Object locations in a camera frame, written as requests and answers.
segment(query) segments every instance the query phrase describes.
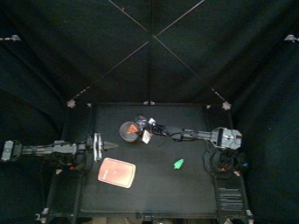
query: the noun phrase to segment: black curtain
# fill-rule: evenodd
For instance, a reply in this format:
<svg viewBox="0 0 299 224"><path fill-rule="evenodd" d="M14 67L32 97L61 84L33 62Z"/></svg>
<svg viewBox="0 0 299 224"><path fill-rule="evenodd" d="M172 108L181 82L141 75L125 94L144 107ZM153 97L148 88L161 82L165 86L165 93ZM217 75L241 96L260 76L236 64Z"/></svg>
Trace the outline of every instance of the black curtain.
<svg viewBox="0 0 299 224"><path fill-rule="evenodd" d="M235 101L235 124L251 167L247 193L257 223L299 220L297 70L299 45L281 41Z"/></svg>
<svg viewBox="0 0 299 224"><path fill-rule="evenodd" d="M0 38L18 34L0 13ZM60 139L65 103L24 41L0 42L0 154L4 142L50 144ZM38 159L0 164L0 222L33 223L44 208L49 169Z"/></svg>
<svg viewBox="0 0 299 224"><path fill-rule="evenodd" d="M295 223L299 45L284 37L299 19L296 0L24 0L0 6L0 37L17 34L22 40L0 42L1 145L8 139L60 139L73 97L220 103L213 89L232 102L244 136L256 219ZM0 166L2 219L41 210L38 165ZM24 188L28 198L20 200ZM26 201L29 210L14 214Z"/></svg>

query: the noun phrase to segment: orange tray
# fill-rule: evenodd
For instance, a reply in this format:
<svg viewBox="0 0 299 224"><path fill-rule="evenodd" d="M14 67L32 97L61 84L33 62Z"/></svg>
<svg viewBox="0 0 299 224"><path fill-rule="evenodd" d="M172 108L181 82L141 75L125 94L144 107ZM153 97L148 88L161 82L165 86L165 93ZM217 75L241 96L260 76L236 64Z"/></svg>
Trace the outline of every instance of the orange tray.
<svg viewBox="0 0 299 224"><path fill-rule="evenodd" d="M98 168L97 180L113 186L129 188L136 175L136 166L106 157Z"/></svg>

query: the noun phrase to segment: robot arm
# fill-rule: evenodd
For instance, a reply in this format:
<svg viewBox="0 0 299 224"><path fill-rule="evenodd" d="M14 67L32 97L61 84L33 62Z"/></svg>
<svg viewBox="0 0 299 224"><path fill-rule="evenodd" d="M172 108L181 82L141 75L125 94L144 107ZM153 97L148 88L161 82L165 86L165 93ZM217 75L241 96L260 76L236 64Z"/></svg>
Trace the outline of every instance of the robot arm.
<svg viewBox="0 0 299 224"><path fill-rule="evenodd" d="M148 130L149 133L163 137L171 137L173 141L205 140L219 149L236 150L240 147L241 134L235 129L216 128L212 132L193 131L160 125L153 119L147 119L139 115L135 119L137 128Z"/></svg>
<svg viewBox="0 0 299 224"><path fill-rule="evenodd" d="M100 161L101 151L116 147L116 144L101 141L98 133L94 133L93 138L89 136L85 142L73 144L54 141L49 145L24 146L17 141L5 141L1 161L13 162L20 156L40 156L56 160L60 165L76 167L81 163L80 155L84 155L82 164L90 166L92 160Z"/></svg>

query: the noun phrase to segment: black fabric wall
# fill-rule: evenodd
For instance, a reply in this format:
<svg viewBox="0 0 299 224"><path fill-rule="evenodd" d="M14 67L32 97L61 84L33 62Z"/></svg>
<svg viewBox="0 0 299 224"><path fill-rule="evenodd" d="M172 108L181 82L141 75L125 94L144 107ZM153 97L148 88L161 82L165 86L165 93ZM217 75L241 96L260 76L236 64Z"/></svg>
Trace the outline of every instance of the black fabric wall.
<svg viewBox="0 0 299 224"><path fill-rule="evenodd" d="M299 220L297 70L299 45L281 43L256 71L247 97L236 101L235 124L244 135L243 150L251 166L247 193L263 223Z"/></svg>
<svg viewBox="0 0 299 224"><path fill-rule="evenodd" d="M295 0L0 1L0 38L22 40L0 42L0 144L60 138L69 99L220 103L213 89L244 135L256 218L295 223L299 45L284 37L297 31L297 11ZM0 189L10 189L0 169ZM1 203L0 218L40 210L36 181L14 181L32 189L32 210L13 215ZM20 188L0 200L16 201Z"/></svg>

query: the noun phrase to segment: green toy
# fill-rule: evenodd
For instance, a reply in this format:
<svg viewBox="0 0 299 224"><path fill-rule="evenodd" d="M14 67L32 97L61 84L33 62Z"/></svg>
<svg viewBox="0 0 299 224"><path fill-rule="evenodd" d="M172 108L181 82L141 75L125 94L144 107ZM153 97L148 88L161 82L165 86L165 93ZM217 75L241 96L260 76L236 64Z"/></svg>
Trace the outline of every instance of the green toy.
<svg viewBox="0 0 299 224"><path fill-rule="evenodd" d="M173 163L173 169L180 169L183 166L183 159L177 160L175 163Z"/></svg>

